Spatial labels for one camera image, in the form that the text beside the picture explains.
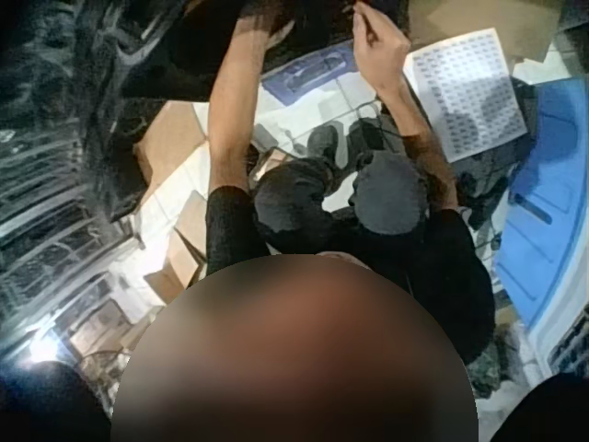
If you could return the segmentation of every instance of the paper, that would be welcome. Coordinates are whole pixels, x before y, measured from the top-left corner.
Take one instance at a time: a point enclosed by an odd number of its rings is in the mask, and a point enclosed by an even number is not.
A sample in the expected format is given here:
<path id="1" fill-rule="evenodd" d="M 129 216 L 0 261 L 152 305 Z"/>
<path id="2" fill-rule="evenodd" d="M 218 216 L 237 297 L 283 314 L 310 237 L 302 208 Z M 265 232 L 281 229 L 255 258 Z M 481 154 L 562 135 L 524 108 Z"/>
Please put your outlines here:
<path id="1" fill-rule="evenodd" d="M 527 132 L 495 29 L 412 52 L 404 71 L 450 162 Z"/>

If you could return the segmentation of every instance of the light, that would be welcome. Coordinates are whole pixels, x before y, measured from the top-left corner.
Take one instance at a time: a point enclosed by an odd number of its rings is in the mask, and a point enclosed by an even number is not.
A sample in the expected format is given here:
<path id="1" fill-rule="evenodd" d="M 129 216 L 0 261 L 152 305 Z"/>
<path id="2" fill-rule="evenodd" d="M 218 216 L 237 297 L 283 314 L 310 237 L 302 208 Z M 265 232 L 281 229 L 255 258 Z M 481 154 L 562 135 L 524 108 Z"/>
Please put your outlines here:
<path id="1" fill-rule="evenodd" d="M 57 359 L 57 349 L 57 342 L 51 336 L 35 338 L 29 345 L 30 359 L 34 363 L 54 361 Z"/>

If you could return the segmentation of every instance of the person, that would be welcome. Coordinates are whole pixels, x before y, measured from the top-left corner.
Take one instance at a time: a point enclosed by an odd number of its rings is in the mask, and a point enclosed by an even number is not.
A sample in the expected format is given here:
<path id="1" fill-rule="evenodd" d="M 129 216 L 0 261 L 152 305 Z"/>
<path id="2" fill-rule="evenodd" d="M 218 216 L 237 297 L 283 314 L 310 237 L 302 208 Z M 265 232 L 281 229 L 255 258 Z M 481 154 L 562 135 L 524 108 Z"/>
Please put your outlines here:
<path id="1" fill-rule="evenodd" d="M 255 191 L 249 188 L 245 158 L 275 4 L 259 0 L 242 15 L 214 84 L 207 274 L 267 256 L 267 244 L 281 253 L 360 263 L 411 294 L 463 362 L 472 362 L 493 335 L 491 280 L 456 212 L 452 170 L 402 74 L 410 42 L 386 15 L 356 3 L 353 51 L 362 77 L 394 119 L 407 155 L 381 143 L 350 158 L 358 168 L 351 207 L 326 212 L 324 197 L 350 168 L 336 167 L 337 134 L 321 126 L 310 135 L 310 157 L 270 170 Z"/>

